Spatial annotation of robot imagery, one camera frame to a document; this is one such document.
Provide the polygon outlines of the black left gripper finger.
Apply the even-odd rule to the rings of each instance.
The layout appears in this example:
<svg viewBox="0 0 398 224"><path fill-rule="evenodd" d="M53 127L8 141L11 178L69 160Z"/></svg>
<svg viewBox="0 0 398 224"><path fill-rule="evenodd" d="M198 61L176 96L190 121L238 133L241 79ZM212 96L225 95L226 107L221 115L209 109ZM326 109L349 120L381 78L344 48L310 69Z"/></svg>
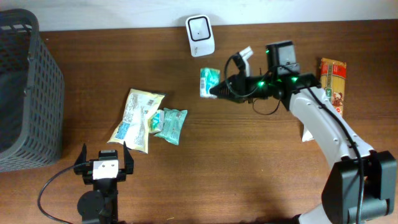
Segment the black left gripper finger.
<svg viewBox="0 0 398 224"><path fill-rule="evenodd" d="M127 147L126 142L123 142L123 151L124 151L124 170L126 174L134 173L134 159L130 155L129 148Z"/></svg>
<svg viewBox="0 0 398 224"><path fill-rule="evenodd" d="M86 163L86 144L83 144L81 152L75 161L75 165Z"/></svg>

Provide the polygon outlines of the small white teal box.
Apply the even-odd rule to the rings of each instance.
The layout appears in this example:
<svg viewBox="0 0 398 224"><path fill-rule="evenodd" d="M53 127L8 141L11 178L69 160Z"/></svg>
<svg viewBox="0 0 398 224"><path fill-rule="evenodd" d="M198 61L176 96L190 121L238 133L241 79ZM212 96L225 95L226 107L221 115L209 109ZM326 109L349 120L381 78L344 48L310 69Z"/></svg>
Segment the small white teal box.
<svg viewBox="0 0 398 224"><path fill-rule="evenodd" d="M220 71L214 68L200 69L200 97L201 98L217 98L216 95L210 93L210 89L220 83Z"/></svg>

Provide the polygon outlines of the cream snack bag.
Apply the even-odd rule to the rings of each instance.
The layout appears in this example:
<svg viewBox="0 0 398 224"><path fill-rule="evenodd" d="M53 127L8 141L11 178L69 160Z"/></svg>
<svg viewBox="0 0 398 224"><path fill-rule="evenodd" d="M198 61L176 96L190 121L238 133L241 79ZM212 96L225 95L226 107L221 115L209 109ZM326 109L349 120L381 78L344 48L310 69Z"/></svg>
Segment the cream snack bag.
<svg viewBox="0 0 398 224"><path fill-rule="evenodd" d="M149 123L165 95L131 88L122 120L112 133L108 144L126 144L129 150L147 154Z"/></svg>

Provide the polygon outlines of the small teal white packet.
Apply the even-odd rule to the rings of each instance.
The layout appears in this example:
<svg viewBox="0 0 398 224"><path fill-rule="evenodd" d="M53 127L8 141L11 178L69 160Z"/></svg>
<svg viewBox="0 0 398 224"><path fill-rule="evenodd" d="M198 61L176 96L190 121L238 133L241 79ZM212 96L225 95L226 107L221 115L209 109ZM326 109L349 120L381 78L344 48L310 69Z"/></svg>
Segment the small teal white packet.
<svg viewBox="0 0 398 224"><path fill-rule="evenodd" d="M151 134L159 133L163 130L163 127L164 127L164 111L157 110L150 119L149 132Z"/></svg>

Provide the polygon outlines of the teal tissue packet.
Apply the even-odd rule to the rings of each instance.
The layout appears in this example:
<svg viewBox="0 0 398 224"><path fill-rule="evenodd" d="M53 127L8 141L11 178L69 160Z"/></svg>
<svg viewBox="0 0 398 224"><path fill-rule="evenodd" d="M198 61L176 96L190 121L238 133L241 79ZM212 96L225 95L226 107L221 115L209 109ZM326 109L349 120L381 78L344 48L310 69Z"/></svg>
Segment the teal tissue packet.
<svg viewBox="0 0 398 224"><path fill-rule="evenodd" d="M167 142L179 145L180 133L187 116L187 110L176 110L164 108L164 127L161 132L155 134L156 137L163 138Z"/></svg>

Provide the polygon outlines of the white tube with brown cap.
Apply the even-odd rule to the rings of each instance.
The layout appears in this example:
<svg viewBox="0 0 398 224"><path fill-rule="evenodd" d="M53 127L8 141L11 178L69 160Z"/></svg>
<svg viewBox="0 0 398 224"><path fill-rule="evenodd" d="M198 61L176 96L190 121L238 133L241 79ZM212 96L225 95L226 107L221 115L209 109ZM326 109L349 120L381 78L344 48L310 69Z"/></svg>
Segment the white tube with brown cap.
<svg viewBox="0 0 398 224"><path fill-rule="evenodd" d="M313 140L313 135L306 126L303 126L302 142L308 142Z"/></svg>

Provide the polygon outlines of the orange spaghetti packet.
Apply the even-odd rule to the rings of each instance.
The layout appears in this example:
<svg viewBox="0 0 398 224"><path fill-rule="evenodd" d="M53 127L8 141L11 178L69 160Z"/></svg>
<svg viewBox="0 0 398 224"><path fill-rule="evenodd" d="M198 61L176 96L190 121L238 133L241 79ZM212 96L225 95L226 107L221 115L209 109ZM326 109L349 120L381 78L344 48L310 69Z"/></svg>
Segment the orange spaghetti packet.
<svg viewBox="0 0 398 224"><path fill-rule="evenodd" d="M346 62L328 58L320 61L320 83L328 100L341 116L345 99L346 66Z"/></svg>

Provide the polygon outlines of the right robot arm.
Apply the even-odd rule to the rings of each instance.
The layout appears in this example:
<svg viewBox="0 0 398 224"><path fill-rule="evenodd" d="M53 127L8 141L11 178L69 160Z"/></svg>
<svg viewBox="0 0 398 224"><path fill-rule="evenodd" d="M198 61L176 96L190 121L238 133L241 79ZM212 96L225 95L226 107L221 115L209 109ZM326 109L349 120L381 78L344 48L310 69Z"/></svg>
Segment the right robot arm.
<svg viewBox="0 0 398 224"><path fill-rule="evenodd" d="M243 103L273 97L310 131L330 166L322 202L286 223L365 223L394 211L397 161L377 152L338 114L312 73L300 73L291 40L266 46L268 70L254 77L250 47L230 56L239 72L210 88L221 99Z"/></svg>

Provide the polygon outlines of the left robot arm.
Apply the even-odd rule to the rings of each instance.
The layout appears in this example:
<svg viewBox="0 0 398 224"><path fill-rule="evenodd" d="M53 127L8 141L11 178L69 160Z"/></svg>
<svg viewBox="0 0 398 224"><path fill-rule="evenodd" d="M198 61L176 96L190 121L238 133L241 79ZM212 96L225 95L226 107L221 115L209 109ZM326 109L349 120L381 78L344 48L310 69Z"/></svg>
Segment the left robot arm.
<svg viewBox="0 0 398 224"><path fill-rule="evenodd" d="M123 144L123 168L119 166L116 150L100 151L97 159L89 161L86 159L86 153L84 145L73 169L76 175L82 176L84 184L93 186L93 189L84 193L77 203L82 222L121 223L118 217L118 183L124 182L126 177L134 172L134 159L129 153L129 148Z"/></svg>

